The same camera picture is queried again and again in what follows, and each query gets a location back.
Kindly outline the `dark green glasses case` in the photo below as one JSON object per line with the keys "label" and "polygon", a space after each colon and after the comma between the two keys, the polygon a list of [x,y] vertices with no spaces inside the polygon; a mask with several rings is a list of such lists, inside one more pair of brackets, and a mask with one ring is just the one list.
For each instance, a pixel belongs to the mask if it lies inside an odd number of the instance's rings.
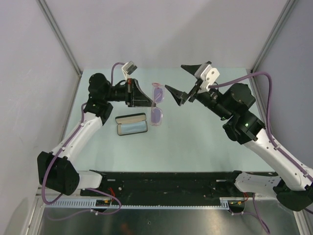
{"label": "dark green glasses case", "polygon": [[119,136],[141,134],[148,131],[145,113],[117,116],[115,122]]}

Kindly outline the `pink transparent sunglasses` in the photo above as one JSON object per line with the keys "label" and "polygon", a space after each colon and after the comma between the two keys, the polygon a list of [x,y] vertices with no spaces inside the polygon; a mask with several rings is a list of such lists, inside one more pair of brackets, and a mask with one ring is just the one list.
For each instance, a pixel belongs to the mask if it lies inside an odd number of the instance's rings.
{"label": "pink transparent sunglasses", "polygon": [[163,113],[162,110],[158,107],[164,100],[164,89],[165,87],[159,83],[152,83],[153,86],[153,102],[151,106],[151,125],[160,126],[162,122]]}

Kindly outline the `light blue cleaning cloth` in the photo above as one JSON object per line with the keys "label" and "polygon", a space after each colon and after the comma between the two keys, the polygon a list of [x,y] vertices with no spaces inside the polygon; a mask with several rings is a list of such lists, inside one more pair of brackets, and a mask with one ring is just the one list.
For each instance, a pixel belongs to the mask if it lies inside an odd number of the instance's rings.
{"label": "light blue cleaning cloth", "polygon": [[139,133],[139,132],[145,131],[145,129],[146,129],[146,125],[144,123],[141,123],[141,122],[122,124],[120,127],[121,127],[121,134],[122,135]]}

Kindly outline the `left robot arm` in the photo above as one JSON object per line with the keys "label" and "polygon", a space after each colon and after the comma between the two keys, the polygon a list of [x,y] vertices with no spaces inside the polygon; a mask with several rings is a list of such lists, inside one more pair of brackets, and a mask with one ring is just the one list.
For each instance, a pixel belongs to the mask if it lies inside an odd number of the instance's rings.
{"label": "left robot arm", "polygon": [[112,86],[104,74],[96,73],[89,79],[88,92],[88,100],[81,106],[81,118],[74,129],[53,150],[43,151],[37,157],[42,197],[45,197],[46,188],[61,195],[91,188],[96,195],[104,195],[108,183],[102,180],[102,175],[92,170],[76,170],[76,158],[109,119],[113,102],[124,102],[128,107],[151,107],[153,103],[134,78]]}

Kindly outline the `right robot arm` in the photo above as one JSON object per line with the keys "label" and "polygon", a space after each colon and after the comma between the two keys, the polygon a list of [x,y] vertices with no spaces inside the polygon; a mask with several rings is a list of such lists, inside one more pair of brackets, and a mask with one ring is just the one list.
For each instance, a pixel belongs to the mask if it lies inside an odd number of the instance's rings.
{"label": "right robot arm", "polygon": [[182,69],[196,78],[194,87],[188,93],[169,85],[165,88],[176,103],[197,100],[204,107],[226,121],[223,129],[227,137],[257,154],[277,176],[261,176],[236,172],[236,178],[225,184],[230,196],[251,192],[276,198],[292,211],[305,210],[313,203],[313,170],[304,165],[272,135],[270,109],[266,121],[261,121],[250,107],[256,99],[243,80],[258,75],[268,79],[268,103],[271,102],[272,78],[267,72],[256,72],[235,80],[216,84],[219,71],[210,61],[199,65],[182,65]]}

